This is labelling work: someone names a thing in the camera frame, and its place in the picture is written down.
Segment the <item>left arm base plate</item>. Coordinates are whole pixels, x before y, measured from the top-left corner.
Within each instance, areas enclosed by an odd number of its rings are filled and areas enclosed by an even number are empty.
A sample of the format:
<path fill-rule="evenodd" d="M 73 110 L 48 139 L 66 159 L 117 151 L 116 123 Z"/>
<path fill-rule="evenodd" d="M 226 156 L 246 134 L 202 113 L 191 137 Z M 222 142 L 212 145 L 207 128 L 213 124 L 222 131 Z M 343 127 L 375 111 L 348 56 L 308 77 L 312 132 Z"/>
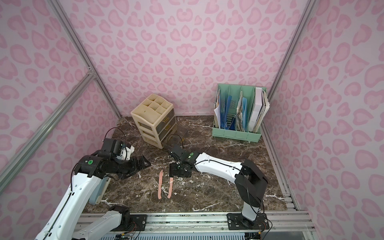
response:
<path fill-rule="evenodd" d="M 120 232 L 143 232 L 146 229 L 147 215 L 133 214 L 129 217 L 123 217 L 121 224 L 114 229 Z"/>

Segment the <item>beige desktop drawer organizer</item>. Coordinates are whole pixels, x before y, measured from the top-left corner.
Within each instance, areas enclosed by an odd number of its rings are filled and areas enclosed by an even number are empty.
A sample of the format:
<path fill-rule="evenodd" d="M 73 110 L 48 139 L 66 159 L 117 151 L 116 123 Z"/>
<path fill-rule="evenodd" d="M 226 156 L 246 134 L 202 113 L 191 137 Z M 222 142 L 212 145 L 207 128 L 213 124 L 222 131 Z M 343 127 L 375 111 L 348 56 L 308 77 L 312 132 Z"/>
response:
<path fill-rule="evenodd" d="M 131 111 L 131 116 L 143 140 L 160 149 L 177 131 L 174 105 L 159 95 L 148 96 Z"/>

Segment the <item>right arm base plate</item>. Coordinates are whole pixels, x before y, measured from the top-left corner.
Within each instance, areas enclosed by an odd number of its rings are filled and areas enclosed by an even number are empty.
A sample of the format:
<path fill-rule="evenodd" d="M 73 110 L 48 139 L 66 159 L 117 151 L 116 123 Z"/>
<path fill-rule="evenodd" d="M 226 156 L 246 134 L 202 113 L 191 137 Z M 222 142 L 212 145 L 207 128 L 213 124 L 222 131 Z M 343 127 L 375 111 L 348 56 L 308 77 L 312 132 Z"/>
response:
<path fill-rule="evenodd" d="M 266 214 L 258 214 L 254 221 L 248 220 L 242 214 L 228 213 L 229 230 L 269 230 L 270 225 Z"/>

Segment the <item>pink fruit knife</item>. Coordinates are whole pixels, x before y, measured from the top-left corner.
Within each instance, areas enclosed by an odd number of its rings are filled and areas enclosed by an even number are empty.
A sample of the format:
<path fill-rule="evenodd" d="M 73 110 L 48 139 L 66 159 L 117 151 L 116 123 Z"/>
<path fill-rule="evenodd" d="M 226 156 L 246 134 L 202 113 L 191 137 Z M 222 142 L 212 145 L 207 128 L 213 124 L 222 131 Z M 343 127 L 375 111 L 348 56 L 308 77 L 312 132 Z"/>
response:
<path fill-rule="evenodd" d="M 163 183 L 163 175 L 164 175 L 164 172 L 163 170 L 161 170 L 159 172 L 159 181 L 158 181 L 158 199 L 161 200 L 162 199 L 162 183 Z"/>
<path fill-rule="evenodd" d="M 172 197 L 173 181 L 174 181 L 174 178 L 173 178 L 173 177 L 170 177 L 170 181 L 169 181 L 169 192 L 168 192 L 168 196 L 167 196 L 168 199 L 170 199 L 170 198 Z"/>

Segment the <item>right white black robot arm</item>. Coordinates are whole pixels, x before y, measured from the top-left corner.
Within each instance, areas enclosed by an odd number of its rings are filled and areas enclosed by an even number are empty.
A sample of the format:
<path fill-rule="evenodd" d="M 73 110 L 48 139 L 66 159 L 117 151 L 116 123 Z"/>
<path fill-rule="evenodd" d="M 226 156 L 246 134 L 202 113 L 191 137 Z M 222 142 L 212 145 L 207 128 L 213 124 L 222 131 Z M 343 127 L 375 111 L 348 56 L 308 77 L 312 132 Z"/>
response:
<path fill-rule="evenodd" d="M 170 156 L 175 160 L 170 164 L 170 177 L 189 178 L 192 172 L 200 172 L 225 179 L 235 184 L 244 202 L 243 218 L 249 222 L 257 220 L 269 181 L 254 162 L 230 162 L 203 152 L 189 152 L 179 146 L 171 149 Z"/>

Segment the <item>transparent grey drawer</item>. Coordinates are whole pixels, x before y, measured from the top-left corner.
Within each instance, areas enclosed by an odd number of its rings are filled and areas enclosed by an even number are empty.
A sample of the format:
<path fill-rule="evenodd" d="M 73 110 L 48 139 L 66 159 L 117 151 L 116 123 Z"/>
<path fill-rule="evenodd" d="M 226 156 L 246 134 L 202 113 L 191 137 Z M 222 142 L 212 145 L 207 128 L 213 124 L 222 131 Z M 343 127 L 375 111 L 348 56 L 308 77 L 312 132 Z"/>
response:
<path fill-rule="evenodd" d="M 165 136 L 162 141 L 163 148 L 171 150 L 174 146 L 184 147 L 185 138 L 188 135 L 188 130 L 176 124 L 171 131 Z"/>

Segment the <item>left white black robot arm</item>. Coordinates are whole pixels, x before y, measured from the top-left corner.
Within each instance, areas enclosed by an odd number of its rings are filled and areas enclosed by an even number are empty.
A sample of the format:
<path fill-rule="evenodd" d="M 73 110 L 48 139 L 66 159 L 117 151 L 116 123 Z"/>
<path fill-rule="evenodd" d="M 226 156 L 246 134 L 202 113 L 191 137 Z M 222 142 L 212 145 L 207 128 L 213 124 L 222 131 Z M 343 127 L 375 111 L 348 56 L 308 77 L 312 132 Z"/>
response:
<path fill-rule="evenodd" d="M 86 155 L 74 167 L 70 186 L 63 199 L 37 234 L 37 240 L 98 240 L 112 230 L 138 230 L 127 207 L 113 206 L 100 219 L 76 231 L 78 220 L 92 193 L 110 174 L 127 179 L 152 164 L 144 157 L 134 157 L 125 163 L 111 158 Z"/>

